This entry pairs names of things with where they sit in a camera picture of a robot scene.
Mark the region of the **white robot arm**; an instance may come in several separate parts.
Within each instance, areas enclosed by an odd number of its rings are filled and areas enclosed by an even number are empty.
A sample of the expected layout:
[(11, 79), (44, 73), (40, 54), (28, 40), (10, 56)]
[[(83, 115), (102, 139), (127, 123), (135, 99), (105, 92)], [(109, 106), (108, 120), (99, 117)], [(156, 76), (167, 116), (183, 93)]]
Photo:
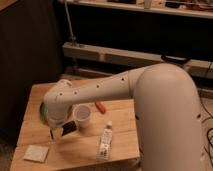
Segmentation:
[(73, 87), (59, 81), (44, 96), (48, 123), (65, 122), (73, 104), (131, 98), (142, 171), (205, 171), (200, 98), (189, 74), (155, 64)]

